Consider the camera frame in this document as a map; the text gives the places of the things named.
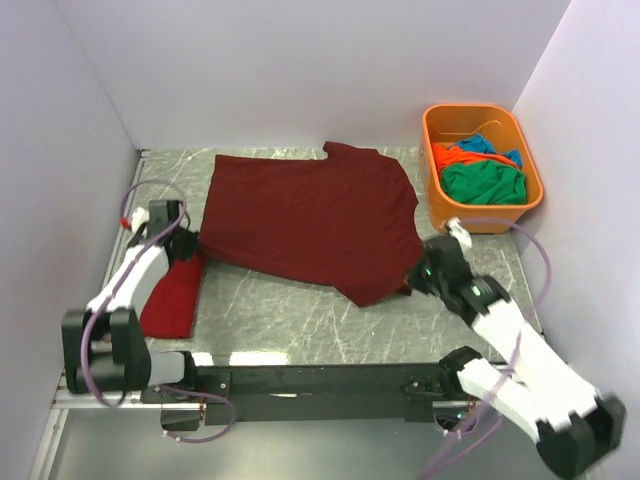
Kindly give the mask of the dark maroon t shirt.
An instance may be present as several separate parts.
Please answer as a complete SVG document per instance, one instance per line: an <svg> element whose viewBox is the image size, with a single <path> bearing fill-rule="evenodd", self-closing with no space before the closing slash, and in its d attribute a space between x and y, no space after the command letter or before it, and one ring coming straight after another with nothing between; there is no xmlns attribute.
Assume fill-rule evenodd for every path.
<svg viewBox="0 0 640 480"><path fill-rule="evenodd" d="M330 286L359 307L405 293L422 252L418 199L399 162L327 142L326 158L219 154L200 245L210 257Z"/></svg>

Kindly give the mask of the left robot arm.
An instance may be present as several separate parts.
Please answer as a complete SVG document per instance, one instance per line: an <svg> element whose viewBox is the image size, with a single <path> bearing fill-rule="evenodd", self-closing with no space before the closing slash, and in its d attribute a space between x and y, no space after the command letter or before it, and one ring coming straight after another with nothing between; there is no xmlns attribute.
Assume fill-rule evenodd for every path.
<svg viewBox="0 0 640 480"><path fill-rule="evenodd" d="M64 371L74 394L123 394L164 385L176 401L200 388L190 353L153 353L147 339L191 336L204 273L199 235L180 200L155 200L123 218L122 264L86 307L62 320Z"/></svg>

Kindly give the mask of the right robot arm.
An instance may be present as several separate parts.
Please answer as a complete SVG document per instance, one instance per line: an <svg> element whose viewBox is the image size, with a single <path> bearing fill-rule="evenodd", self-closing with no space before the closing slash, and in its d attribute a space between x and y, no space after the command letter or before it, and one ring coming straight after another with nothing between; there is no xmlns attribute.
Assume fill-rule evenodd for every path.
<svg viewBox="0 0 640 480"><path fill-rule="evenodd" d="M576 479L619 448L627 409L566 364L496 279L472 272L463 254L470 243L468 236L426 240L407 283L439 298L512 371L498 370L472 349L459 349L443 360L440 390L452 399L469 394L493 407L533 441L558 478Z"/></svg>

